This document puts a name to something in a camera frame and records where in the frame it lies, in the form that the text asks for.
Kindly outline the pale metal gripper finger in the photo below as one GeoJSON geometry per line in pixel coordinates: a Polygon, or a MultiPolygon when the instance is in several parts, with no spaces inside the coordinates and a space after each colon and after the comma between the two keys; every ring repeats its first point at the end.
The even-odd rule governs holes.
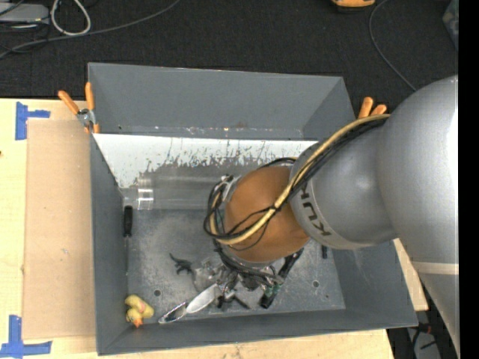
{"type": "Polygon", "coordinates": [[[187,302],[184,301],[158,318],[159,324],[178,322],[186,315],[187,302]]]}
{"type": "Polygon", "coordinates": [[[221,295],[222,291],[217,283],[207,287],[196,295],[186,306],[187,313],[198,313],[209,307],[221,295]]]}

